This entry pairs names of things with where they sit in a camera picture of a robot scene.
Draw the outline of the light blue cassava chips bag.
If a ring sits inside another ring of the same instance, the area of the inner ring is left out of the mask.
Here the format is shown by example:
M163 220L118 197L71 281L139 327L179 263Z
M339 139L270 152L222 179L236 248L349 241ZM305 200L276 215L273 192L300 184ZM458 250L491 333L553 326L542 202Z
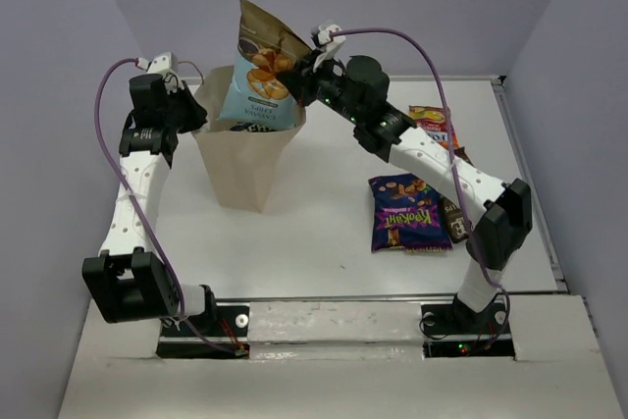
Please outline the light blue cassava chips bag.
M219 118L272 131L296 127L299 112L278 74L293 69L310 47L281 20L240 0L234 70Z

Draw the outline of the beige paper bag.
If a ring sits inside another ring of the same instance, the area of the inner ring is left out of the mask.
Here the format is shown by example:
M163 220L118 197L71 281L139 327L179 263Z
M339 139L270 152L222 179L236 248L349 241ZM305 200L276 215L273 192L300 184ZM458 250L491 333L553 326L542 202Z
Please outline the beige paper bag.
M306 123L306 112L297 107L297 126L287 131L235 131L235 121L219 118L233 71L232 66L211 70L194 92L207 123L192 136L219 204L261 213L280 157Z

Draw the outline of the orange Fox's candy bag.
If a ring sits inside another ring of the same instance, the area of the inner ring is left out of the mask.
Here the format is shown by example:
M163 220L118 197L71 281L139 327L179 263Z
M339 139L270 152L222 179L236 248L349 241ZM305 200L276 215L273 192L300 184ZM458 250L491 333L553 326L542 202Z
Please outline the orange Fox's candy bag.
M453 149L459 147L455 130L447 130L445 112L442 108L432 106L410 106L408 115L422 128L426 134L435 142L448 148L448 144L453 145Z

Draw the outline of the purple Krokant snack bag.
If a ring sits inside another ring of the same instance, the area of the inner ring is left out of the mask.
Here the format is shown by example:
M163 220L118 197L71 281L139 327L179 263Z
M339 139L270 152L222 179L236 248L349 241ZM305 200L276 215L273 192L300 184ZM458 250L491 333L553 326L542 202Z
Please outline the purple Krokant snack bag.
M368 183L374 200L372 252L452 250L437 191L412 174L378 176Z

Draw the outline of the brown Kettle chips bag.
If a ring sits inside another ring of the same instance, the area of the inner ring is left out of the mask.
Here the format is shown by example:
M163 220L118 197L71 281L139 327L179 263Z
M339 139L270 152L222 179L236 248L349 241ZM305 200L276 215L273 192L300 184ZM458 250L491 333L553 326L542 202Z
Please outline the brown Kettle chips bag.
M460 243L468 234L464 228L461 209L445 196L440 196L440 212L447 234L452 243Z

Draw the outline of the dark blue chips bag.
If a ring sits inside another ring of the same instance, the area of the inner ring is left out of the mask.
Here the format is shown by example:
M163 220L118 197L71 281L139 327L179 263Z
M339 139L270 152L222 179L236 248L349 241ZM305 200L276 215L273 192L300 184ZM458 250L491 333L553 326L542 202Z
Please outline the dark blue chips bag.
M274 132L273 129L255 123L237 123L230 128L230 131L246 132Z

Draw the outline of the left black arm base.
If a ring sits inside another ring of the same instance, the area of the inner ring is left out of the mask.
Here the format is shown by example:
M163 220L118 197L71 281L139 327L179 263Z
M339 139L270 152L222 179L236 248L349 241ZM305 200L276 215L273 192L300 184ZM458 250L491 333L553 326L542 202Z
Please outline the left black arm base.
M162 359L248 359L248 303L219 303L217 319L205 315L162 323L156 355Z

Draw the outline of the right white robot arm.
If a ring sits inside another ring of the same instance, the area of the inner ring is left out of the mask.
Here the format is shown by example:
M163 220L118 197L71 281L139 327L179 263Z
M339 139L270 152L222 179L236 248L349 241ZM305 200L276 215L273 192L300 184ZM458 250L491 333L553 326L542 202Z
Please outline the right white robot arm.
M380 63L354 56L347 64L315 56L277 73L301 105L319 101L353 124L367 152L424 180L455 202L471 225L471 257L462 286L446 313L459 331L473 333L489 318L489 307L511 255L532 229L531 189L520 179L506 183L457 157L452 146L433 141L416 122L388 101L390 78Z

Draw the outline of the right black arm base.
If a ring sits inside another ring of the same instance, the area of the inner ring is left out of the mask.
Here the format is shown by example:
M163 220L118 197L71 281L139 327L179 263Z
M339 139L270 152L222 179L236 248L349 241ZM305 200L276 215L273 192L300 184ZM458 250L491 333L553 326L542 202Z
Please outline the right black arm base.
M423 335L423 356L437 358L515 357L505 305L493 302L479 321L465 325L457 321L450 303L428 303L421 306L418 322Z

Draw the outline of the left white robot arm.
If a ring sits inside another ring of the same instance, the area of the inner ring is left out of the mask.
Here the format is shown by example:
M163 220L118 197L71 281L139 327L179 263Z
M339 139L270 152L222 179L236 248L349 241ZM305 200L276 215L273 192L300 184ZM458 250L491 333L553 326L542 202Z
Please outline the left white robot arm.
M81 274L108 323L179 317L205 336L217 324L211 289L178 280L155 227L179 136L200 129L206 112L172 72L132 78L130 95L119 155L105 155L120 181L112 221Z

